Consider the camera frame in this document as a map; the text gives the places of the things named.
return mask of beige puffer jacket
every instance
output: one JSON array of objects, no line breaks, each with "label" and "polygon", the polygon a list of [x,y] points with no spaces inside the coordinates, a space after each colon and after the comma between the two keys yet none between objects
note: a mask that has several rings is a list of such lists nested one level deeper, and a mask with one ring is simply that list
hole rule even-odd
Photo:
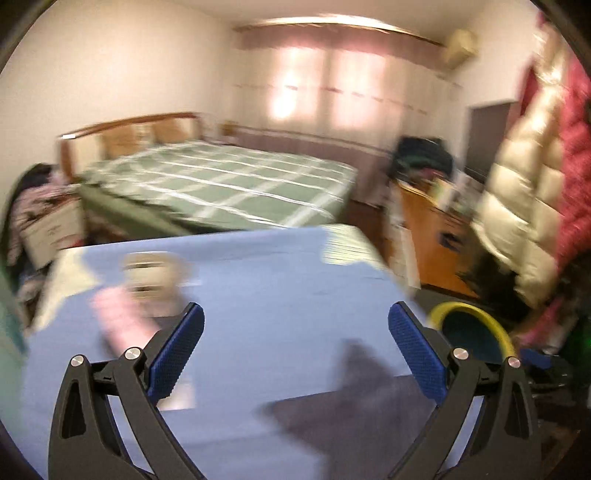
[{"label": "beige puffer jacket", "polygon": [[515,291],[538,306],[556,282],[556,237],[563,175],[558,119],[569,50],[541,27],[535,72],[540,89],[501,144],[472,228],[498,261],[517,273]]}]

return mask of blue tablecloth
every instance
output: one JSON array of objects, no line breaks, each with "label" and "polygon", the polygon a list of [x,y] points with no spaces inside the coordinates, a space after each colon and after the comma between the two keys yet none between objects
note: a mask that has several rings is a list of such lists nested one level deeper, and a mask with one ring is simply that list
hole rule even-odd
[{"label": "blue tablecloth", "polygon": [[[89,300],[123,282],[125,254],[170,251],[190,266],[183,294],[203,306],[206,325],[183,372],[196,408],[164,418],[202,472],[210,480],[383,477],[433,405],[412,377],[397,378],[410,371],[387,315],[405,300],[402,291],[371,262],[324,260],[331,235],[317,227],[85,248],[83,262],[100,285],[67,298],[30,338],[22,428],[12,432],[25,457],[47,477],[51,418],[69,359],[111,358]],[[148,469],[121,404],[112,404],[132,459]]]}]

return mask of metal screw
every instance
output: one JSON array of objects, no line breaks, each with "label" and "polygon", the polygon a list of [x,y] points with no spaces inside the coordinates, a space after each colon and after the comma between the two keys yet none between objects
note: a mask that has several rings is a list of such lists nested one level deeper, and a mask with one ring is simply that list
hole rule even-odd
[{"label": "metal screw", "polygon": [[142,350],[137,347],[128,348],[125,352],[125,358],[127,360],[135,360],[142,354]]},{"label": "metal screw", "polygon": [[465,348],[454,348],[453,349],[453,356],[456,357],[458,360],[466,360],[468,358],[468,350]]},{"label": "metal screw", "polygon": [[514,356],[510,356],[509,360],[507,360],[507,363],[509,363],[509,366],[512,368],[519,368],[521,366],[519,359]]},{"label": "metal screw", "polygon": [[79,365],[82,365],[83,363],[84,363],[84,357],[82,355],[76,355],[70,361],[70,365],[73,367],[78,367]]}]

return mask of white wall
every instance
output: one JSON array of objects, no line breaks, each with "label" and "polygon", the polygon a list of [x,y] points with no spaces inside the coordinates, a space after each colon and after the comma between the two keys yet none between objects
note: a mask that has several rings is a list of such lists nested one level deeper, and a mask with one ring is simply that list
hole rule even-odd
[{"label": "white wall", "polygon": [[231,34],[163,0],[57,0],[0,74],[0,211],[28,166],[57,161],[64,132],[150,113],[220,116]]},{"label": "white wall", "polygon": [[467,28],[480,39],[480,53],[454,72],[453,106],[446,138],[463,165],[470,107],[518,99],[518,89],[535,47],[538,9],[530,0],[489,0]]}]

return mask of table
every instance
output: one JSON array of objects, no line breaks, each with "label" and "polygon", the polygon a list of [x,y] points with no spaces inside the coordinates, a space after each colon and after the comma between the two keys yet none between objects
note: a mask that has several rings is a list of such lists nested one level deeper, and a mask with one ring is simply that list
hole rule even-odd
[{"label": "table", "polygon": [[[208,479],[384,478],[434,404],[388,331],[389,307],[405,295],[365,237],[346,225],[64,251],[30,337],[22,428],[10,432],[33,467],[47,475],[51,416],[70,358],[111,358],[89,302],[123,281],[127,253],[163,250],[185,260],[183,295],[206,316],[183,372],[196,408],[163,416]],[[475,401],[450,465],[478,407]],[[121,404],[112,408],[132,460],[148,468]]]},{"label": "table", "polygon": [[413,238],[418,277],[422,286],[446,290],[451,294],[477,297],[468,285],[456,275],[459,254],[439,243],[439,234],[445,230],[445,219],[424,194],[403,189],[400,191],[406,227]]}]

